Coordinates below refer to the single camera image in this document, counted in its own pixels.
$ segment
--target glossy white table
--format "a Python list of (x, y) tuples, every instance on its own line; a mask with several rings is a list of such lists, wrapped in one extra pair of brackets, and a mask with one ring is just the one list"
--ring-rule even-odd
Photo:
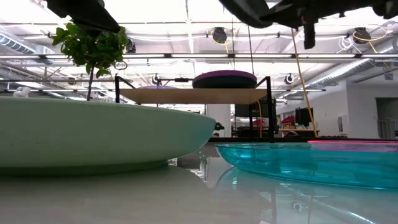
[(195, 172), (0, 179), (1, 224), (398, 223), (398, 192), (248, 174), (207, 147)]

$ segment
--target duct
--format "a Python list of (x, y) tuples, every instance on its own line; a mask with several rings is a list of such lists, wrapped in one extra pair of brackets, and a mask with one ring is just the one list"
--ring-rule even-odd
[[(9, 47), (10, 49), (22, 54), (54, 54), (54, 51), (50, 50), (48, 47), (27, 43), (17, 36), (3, 30), (0, 31), (0, 45)], [(37, 59), (35, 61), (46, 65), (54, 63), (53, 60), (49, 59)]]
[(0, 44), (6, 47), (16, 50), (22, 54), (34, 54), (36, 51), (35, 47), (20, 41), (18, 37), (9, 34), (5, 31), (0, 31)]
[[(376, 51), (380, 54), (397, 54), (398, 53), (398, 37), (393, 37), (390, 40), (376, 46)], [(373, 50), (368, 50), (364, 54), (374, 54)], [(340, 64), (332, 69), (323, 72), (308, 82), (306, 88), (311, 88), (314, 85), (327, 86), (332, 83), (337, 83), (359, 72), (363, 72), (370, 68), (377, 66), (373, 59), (358, 59), (358, 61), (349, 64)]]

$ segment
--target hanging cable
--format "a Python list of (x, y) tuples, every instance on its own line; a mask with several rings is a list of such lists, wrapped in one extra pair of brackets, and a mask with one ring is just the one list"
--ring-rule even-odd
[(387, 34), (389, 33), (389, 28), (390, 28), (390, 27), (387, 26), (387, 30), (385, 30), (386, 33), (385, 33), (383, 36), (378, 37), (378, 38), (375, 38), (375, 39), (363, 39), (363, 38), (357, 37), (357, 36), (355, 36), (355, 34), (358, 33), (358, 32), (356, 32), (356, 31), (353, 33), (353, 37), (354, 37), (355, 39), (362, 40), (362, 41), (368, 41), (368, 42), (370, 42), (370, 41), (376, 41), (376, 40), (381, 40), (381, 39), (383, 39), (383, 38), (385, 38), (385, 37), (387, 36)]
[[(378, 54), (376, 48), (374, 48), (374, 46), (373, 46), (373, 44), (372, 44), (371, 41), (369, 41), (369, 45), (370, 45), (371, 48), (373, 49), (374, 53)], [(383, 64), (384, 64), (385, 68), (386, 68), (388, 71), (392, 72), (391, 69), (388, 67), (388, 65), (387, 65), (387, 63), (386, 63), (385, 61), (383, 61)]]
[(254, 63), (253, 63), (253, 51), (251, 49), (251, 36), (250, 36), (250, 27), (248, 26), (248, 32), (249, 32), (249, 45), (250, 45), (250, 59), (251, 59), (251, 70), (254, 75)]
[(260, 113), (260, 138), (262, 138), (262, 114), (261, 114), (261, 105), (260, 101), (257, 100), (257, 104), (259, 105), (259, 113)]
[(301, 69), (300, 69), (299, 55), (297, 53), (297, 44), (296, 44), (296, 41), (294, 39), (294, 31), (293, 31), (293, 29), (292, 29), (292, 38), (293, 38), (293, 43), (294, 43), (294, 53), (295, 53), (295, 56), (296, 56), (297, 67), (298, 67), (298, 75), (300, 75), (301, 85), (303, 86), (304, 97), (305, 97), (305, 101), (307, 102), (307, 108), (308, 108), (308, 113), (310, 114), (310, 119), (311, 119), (311, 123), (312, 123), (313, 133), (314, 133), (315, 137), (317, 138), (318, 137), (318, 132), (317, 132), (317, 128), (315, 127), (315, 122), (313, 120), (313, 116), (312, 116), (312, 112), (311, 112), (310, 101), (308, 100), (307, 90), (305, 89), (305, 82), (304, 82), (303, 75), (302, 75)]
[(234, 36), (235, 30), (234, 30), (234, 17), (232, 17), (232, 54), (235, 54), (235, 36)]

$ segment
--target leaf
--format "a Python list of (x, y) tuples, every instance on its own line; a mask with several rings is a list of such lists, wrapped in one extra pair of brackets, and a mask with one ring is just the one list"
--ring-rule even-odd
[(104, 75), (104, 70), (103, 70), (102, 68), (100, 68), (100, 69), (98, 70), (98, 72), (95, 74), (95, 77), (96, 77), (96, 78), (99, 78), (99, 77), (101, 77), (102, 75)]
[(87, 72), (87, 74), (90, 74), (90, 72), (91, 72), (91, 65), (90, 64), (86, 65), (86, 72)]
[(59, 44), (61, 41), (62, 41), (62, 39), (59, 36), (54, 36), (52, 45), (55, 46), (55, 45)]
[(57, 37), (60, 37), (60, 38), (63, 38), (65, 36), (65, 30), (60, 27), (57, 28), (57, 31), (55, 33), (56, 33)]
[(76, 34), (78, 34), (80, 32), (80, 28), (77, 25), (72, 24), (72, 23), (69, 22), (67, 24), (67, 31), (68, 31), (68, 33), (76, 35)]

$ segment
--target ceiling light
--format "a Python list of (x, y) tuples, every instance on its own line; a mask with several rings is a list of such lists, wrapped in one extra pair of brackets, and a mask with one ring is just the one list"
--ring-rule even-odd
[(172, 54), (173, 58), (227, 58), (228, 54)]
[(364, 58), (394, 58), (398, 57), (398, 54), (364, 54)]
[(237, 58), (292, 58), (291, 54), (236, 54)]
[(300, 54), (299, 58), (353, 58), (355, 54)]
[(125, 54), (124, 59), (129, 58), (164, 58), (164, 54)]
[(40, 57), (38, 55), (0, 55), (0, 59), (40, 59)]

